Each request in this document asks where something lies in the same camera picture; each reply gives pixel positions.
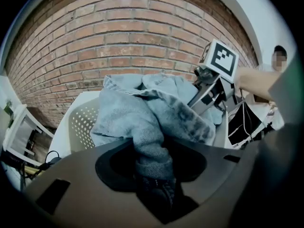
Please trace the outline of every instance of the white laundry basket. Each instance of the white laundry basket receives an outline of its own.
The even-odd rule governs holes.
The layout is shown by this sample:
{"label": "white laundry basket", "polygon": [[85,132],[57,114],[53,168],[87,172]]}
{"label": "white laundry basket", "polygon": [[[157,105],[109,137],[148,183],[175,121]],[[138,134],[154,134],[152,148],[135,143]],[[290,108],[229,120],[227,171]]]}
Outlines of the white laundry basket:
{"label": "white laundry basket", "polygon": [[68,119],[71,152],[78,152],[95,145],[90,131],[94,126],[99,111],[99,98],[83,103],[75,108]]}

